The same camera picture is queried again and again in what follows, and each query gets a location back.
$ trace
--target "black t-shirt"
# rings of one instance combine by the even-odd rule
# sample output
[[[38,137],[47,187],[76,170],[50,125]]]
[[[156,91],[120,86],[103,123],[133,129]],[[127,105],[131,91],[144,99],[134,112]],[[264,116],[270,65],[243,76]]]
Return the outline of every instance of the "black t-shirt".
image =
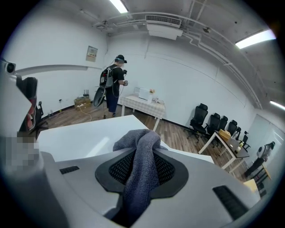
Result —
[[[113,91],[112,91],[112,87],[110,87],[110,88],[106,89],[106,93],[113,94],[113,92],[114,92],[114,95],[116,97],[118,97],[119,96],[119,88],[120,88],[119,81],[120,80],[124,80],[124,73],[123,73],[123,70],[121,69],[121,67],[118,67],[115,64],[113,64],[110,67],[113,68],[112,71],[113,71],[113,82],[114,82],[114,85],[113,85]]]

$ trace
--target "wall sign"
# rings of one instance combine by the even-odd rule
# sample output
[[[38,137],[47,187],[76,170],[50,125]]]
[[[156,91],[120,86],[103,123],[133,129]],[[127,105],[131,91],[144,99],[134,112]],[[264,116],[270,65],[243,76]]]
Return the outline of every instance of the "wall sign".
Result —
[[[87,54],[86,54],[86,61],[95,62],[97,56],[97,48],[88,46]]]

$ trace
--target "checkered tablecloth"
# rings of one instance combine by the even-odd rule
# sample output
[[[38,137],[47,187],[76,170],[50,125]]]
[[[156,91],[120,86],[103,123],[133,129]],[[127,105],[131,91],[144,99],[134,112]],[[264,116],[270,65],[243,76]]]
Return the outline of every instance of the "checkered tablecloth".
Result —
[[[136,95],[121,97],[121,104],[139,110],[141,112],[147,113],[151,116],[155,116],[159,119],[162,119],[162,117],[165,114],[164,104],[159,104],[155,102],[148,104],[146,100],[138,98],[138,96]]]

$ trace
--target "black cap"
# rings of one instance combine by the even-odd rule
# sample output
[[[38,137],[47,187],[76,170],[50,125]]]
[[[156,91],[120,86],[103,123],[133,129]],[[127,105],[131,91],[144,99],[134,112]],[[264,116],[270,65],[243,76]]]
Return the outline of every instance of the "black cap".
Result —
[[[126,63],[125,57],[123,55],[118,55],[116,59],[124,60],[124,63]]]

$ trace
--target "wooden floor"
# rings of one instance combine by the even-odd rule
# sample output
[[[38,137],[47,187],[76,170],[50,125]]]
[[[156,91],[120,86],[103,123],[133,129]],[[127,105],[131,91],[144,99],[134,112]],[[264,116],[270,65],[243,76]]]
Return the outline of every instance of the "wooden floor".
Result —
[[[106,108],[106,104],[104,105],[105,113],[108,113]],[[96,108],[93,105],[89,108],[83,110],[85,113],[91,115],[92,120],[96,121],[99,119],[103,119],[103,105]],[[118,106],[116,110],[116,117],[121,116],[122,107]],[[155,119],[152,116],[147,114],[143,114],[140,112],[133,113],[132,110],[126,108],[125,115],[134,115],[138,118],[147,128],[153,129],[155,126]],[[91,117],[82,113],[81,111],[77,111],[74,108],[62,111],[48,119],[46,121],[49,123],[49,128],[55,128],[60,126],[67,126],[77,123],[89,122]],[[188,137],[188,132],[185,131],[182,127],[177,126],[175,124],[166,122],[161,120],[158,124],[156,132],[160,135],[161,140],[164,141],[169,147],[185,152],[195,153],[197,154],[198,151],[203,147],[206,143],[207,139],[200,138],[199,142],[196,144],[196,138]],[[208,146],[206,150],[203,152],[204,155],[210,155],[214,161],[214,163],[222,167],[227,161],[230,160],[231,156],[228,152],[223,153],[219,156],[219,153],[224,149],[221,147],[212,148],[212,146]],[[235,166],[239,160],[234,161],[232,164]],[[244,182],[246,179],[242,176],[242,174],[247,170],[246,163],[243,162],[233,173],[232,175],[235,176],[240,181]]]

